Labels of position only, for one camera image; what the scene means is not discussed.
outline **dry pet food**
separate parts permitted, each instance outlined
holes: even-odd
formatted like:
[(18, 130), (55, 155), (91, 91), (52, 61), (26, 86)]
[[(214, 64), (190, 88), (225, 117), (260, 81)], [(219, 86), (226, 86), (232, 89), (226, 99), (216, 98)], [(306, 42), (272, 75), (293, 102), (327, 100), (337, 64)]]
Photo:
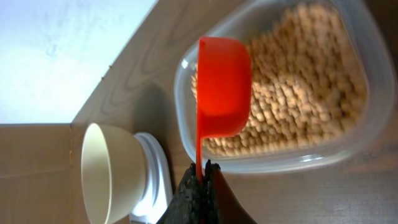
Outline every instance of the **dry pet food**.
[[(362, 68), (339, 14), (322, 4), (288, 9), (270, 32), (247, 44), (251, 113), (231, 138), (205, 139), (213, 154), (239, 156), (297, 150), (338, 138), (366, 105)], [(192, 77), (196, 97), (197, 79)]]

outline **clear plastic container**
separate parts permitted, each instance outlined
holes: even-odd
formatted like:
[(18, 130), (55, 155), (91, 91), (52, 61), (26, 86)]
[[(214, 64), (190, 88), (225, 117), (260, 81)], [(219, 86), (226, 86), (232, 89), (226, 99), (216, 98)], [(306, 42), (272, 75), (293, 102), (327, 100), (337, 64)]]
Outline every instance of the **clear plastic container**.
[[(245, 2), (205, 35), (245, 41), (248, 35), (271, 28), (283, 11), (301, 2), (324, 2), (345, 23), (368, 82), (368, 102), (361, 121), (344, 136), (323, 145), (277, 154), (223, 157), (203, 148), (203, 162), (217, 162), (223, 172), (254, 174), (311, 169), (341, 161), (370, 146), (390, 120), (396, 102), (396, 75), (386, 46), (370, 12), (360, 0), (258, 0)], [(183, 56), (175, 77), (178, 126), (185, 150), (195, 160), (196, 102), (191, 92), (198, 46)]]

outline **red measuring cup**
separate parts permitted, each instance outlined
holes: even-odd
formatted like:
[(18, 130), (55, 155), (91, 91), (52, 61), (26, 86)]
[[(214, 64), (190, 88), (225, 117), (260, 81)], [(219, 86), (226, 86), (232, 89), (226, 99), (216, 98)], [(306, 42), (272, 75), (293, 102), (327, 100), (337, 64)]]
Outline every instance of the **red measuring cup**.
[(251, 62), (237, 40), (202, 37), (198, 51), (197, 177), (201, 182), (201, 140), (238, 134), (250, 113)]

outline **wooden surface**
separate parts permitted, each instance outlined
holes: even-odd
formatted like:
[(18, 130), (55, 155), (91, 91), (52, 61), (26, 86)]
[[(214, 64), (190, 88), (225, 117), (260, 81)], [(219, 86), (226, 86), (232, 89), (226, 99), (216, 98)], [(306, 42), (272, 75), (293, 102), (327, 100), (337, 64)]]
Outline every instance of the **wooden surface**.
[(0, 223), (72, 222), (70, 126), (0, 127)]
[[(90, 122), (153, 134), (167, 155), (174, 187), (179, 183), (191, 160), (182, 146), (175, 114), (178, 62), (199, 36), (241, 2), (163, 0), (155, 6), (72, 123), (75, 223), (87, 222), (79, 161)], [(368, 2), (398, 65), (398, 2)], [(374, 146), (335, 166), (226, 178), (258, 223), (398, 223), (397, 134), (398, 116)]]

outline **white wall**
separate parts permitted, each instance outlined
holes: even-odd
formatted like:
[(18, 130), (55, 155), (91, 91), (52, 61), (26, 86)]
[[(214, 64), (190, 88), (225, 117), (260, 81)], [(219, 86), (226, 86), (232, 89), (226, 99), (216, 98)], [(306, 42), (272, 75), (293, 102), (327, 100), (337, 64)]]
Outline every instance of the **white wall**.
[(0, 124), (69, 123), (156, 0), (0, 0)]

